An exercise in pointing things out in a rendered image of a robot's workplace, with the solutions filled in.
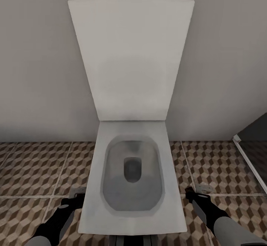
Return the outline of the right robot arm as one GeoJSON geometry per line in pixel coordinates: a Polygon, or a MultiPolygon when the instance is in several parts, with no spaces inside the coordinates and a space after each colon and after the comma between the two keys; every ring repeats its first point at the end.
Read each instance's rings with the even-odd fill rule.
{"type": "Polygon", "coordinates": [[[267,241],[243,228],[228,214],[211,202],[209,195],[202,191],[213,192],[208,185],[195,184],[196,193],[186,193],[186,199],[205,225],[212,231],[221,246],[267,246],[267,241]]]}

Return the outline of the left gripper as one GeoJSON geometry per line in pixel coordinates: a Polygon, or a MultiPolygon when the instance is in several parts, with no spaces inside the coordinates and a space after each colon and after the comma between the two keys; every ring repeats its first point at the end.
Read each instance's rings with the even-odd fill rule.
{"type": "Polygon", "coordinates": [[[75,199],[64,198],[61,200],[61,205],[67,202],[72,202],[75,205],[75,209],[81,209],[83,206],[84,197],[76,197],[75,199]]]}

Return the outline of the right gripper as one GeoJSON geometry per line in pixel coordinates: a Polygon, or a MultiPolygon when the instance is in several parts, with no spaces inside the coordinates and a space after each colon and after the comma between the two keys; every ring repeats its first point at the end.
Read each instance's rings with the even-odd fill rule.
{"type": "MultiPolygon", "coordinates": [[[[192,203],[193,199],[195,199],[195,197],[198,195],[199,193],[195,193],[195,192],[188,192],[186,193],[186,199],[189,199],[189,203],[192,203]]],[[[205,195],[205,194],[200,194],[200,195],[204,195],[207,196],[210,200],[211,197],[209,195],[205,195]]]]}

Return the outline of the robot trunk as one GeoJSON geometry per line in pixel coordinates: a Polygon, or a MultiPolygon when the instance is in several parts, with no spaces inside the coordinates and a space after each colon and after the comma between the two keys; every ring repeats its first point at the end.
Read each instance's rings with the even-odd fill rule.
{"type": "Polygon", "coordinates": [[[108,246],[159,246],[158,235],[109,235],[108,246]]]}

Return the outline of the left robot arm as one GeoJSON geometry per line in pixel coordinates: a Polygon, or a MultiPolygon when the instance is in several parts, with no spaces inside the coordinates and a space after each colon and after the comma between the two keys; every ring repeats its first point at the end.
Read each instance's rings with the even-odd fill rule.
{"type": "Polygon", "coordinates": [[[61,200],[54,215],[40,224],[34,236],[24,246],[58,246],[73,222],[75,209],[81,209],[84,197],[76,194],[86,193],[86,187],[70,189],[69,197],[61,200]]]}

